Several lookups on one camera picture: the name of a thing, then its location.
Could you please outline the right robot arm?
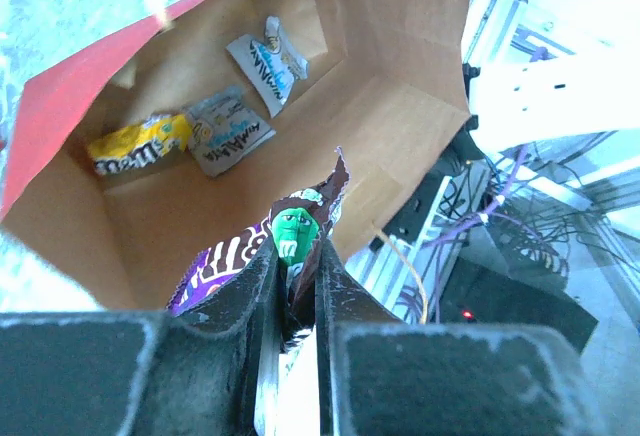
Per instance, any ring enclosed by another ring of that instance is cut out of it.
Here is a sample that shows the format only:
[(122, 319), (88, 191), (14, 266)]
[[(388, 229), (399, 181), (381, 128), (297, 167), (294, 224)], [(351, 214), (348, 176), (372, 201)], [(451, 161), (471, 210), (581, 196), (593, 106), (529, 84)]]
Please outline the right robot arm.
[(470, 82), (471, 132), (485, 152), (639, 127), (639, 56), (607, 48), (533, 63), (495, 63)]

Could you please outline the purple m&m's packet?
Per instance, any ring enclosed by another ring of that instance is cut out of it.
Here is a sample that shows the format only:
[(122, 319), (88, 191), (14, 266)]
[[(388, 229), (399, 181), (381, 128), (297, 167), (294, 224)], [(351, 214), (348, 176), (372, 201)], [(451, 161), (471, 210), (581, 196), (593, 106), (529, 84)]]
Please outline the purple m&m's packet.
[(202, 306), (207, 298), (237, 279), (260, 256), (275, 261), (283, 302), (281, 347), (289, 352), (315, 325), (311, 301), (323, 243), (342, 212), (351, 175), (343, 150), (326, 179), (275, 201), (268, 215), (230, 239), (201, 250), (188, 266), (167, 303), (173, 316)]

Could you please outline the red brown paper bag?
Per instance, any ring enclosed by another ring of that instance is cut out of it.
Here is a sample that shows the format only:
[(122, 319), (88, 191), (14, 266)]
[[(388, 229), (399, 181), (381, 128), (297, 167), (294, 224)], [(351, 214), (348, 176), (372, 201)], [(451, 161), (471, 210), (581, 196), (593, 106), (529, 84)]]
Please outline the red brown paper bag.
[(25, 85), (1, 226), (110, 309), (209, 292), (257, 229), (341, 193), (350, 256), (468, 120), (470, 0), (181, 0)]

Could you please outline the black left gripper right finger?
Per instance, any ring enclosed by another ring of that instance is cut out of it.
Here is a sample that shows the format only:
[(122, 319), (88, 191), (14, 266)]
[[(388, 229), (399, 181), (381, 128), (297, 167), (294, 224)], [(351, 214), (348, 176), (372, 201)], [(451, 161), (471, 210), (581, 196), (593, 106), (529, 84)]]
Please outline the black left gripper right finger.
[(558, 297), (466, 261), (442, 323), (384, 308), (325, 243), (317, 271), (324, 435), (596, 435), (580, 364), (596, 319)]

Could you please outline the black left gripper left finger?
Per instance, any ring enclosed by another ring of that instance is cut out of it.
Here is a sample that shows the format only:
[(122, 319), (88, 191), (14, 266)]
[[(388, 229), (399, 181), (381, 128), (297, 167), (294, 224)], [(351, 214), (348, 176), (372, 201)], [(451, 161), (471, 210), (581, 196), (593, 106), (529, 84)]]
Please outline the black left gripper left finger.
[(7, 313), (5, 435), (265, 435), (278, 372), (275, 261), (260, 256), (202, 306)]

